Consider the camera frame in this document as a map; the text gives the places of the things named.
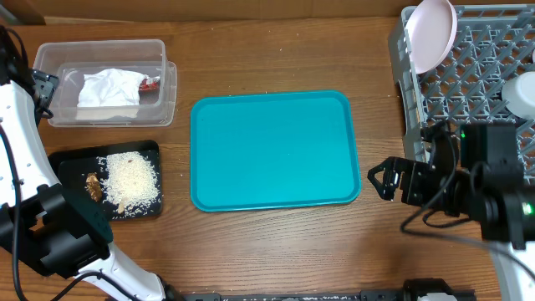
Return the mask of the white napkin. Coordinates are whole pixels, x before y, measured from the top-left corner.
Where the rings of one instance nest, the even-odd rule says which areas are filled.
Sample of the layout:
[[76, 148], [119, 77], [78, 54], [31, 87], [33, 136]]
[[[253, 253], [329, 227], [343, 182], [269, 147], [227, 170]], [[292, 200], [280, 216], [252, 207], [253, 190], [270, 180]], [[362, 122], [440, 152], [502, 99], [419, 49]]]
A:
[[140, 86], [148, 78], [146, 74], [123, 69], [104, 69], [97, 74], [85, 74], [78, 107], [138, 105]]

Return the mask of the grey ceramic bowl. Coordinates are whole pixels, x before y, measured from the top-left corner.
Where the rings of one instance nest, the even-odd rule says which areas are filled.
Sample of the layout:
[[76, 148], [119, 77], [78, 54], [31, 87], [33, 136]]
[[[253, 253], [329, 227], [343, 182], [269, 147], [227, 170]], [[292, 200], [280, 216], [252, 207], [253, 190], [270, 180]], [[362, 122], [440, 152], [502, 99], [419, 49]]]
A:
[[535, 115], [535, 74], [533, 71], [508, 80], [502, 88], [502, 99], [507, 109], [522, 119], [533, 119]]

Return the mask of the red sauce packet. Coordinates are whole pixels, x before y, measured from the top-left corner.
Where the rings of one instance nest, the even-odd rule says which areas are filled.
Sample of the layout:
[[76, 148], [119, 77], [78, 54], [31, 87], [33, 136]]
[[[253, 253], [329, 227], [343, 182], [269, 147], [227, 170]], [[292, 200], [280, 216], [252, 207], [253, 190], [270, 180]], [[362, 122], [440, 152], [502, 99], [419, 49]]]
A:
[[155, 77], [146, 77], [144, 78], [139, 86], [140, 92], [151, 92], [156, 91], [160, 88], [161, 85], [161, 77], [155, 76]]

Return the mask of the large white dinner plate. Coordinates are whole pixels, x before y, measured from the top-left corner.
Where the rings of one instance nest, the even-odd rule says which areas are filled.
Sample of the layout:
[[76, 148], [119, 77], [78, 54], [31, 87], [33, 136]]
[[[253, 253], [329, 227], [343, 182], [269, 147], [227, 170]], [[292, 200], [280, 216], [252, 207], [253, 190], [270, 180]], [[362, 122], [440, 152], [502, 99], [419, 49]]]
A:
[[450, 52], [456, 37], [456, 10], [448, 0], [423, 0], [405, 29], [415, 72], [424, 74], [435, 69]]

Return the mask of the brown food scrap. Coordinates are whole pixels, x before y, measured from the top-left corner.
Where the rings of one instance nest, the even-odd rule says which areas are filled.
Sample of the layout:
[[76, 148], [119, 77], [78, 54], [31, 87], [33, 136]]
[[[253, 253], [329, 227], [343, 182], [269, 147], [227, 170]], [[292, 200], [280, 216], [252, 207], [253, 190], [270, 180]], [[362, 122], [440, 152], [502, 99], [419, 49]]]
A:
[[90, 198], [95, 202], [100, 202], [103, 197], [103, 192], [100, 186], [99, 178], [96, 173], [89, 173], [85, 181], [85, 189], [89, 193]]

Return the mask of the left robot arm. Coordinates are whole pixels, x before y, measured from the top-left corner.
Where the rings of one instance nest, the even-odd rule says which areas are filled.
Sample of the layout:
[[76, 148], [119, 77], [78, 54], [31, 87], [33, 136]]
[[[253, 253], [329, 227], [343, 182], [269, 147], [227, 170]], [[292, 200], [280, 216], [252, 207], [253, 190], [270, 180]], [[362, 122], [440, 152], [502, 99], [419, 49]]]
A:
[[24, 300], [19, 265], [70, 284], [85, 281], [114, 300], [181, 300], [159, 275], [134, 263], [113, 242], [102, 209], [64, 189], [38, 133], [59, 78], [31, 69], [20, 36], [1, 28], [1, 246], [12, 255], [13, 286]]

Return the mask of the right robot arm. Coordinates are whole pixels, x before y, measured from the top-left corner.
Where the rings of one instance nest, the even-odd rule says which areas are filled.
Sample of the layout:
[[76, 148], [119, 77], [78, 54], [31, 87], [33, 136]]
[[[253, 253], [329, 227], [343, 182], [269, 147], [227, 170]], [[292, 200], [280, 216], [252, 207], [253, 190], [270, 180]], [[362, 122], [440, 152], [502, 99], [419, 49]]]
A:
[[442, 121], [421, 130], [427, 162], [389, 157], [368, 172], [380, 198], [401, 191], [417, 212], [400, 224], [414, 237], [488, 251], [504, 300], [534, 298], [534, 188], [524, 181], [511, 124]]

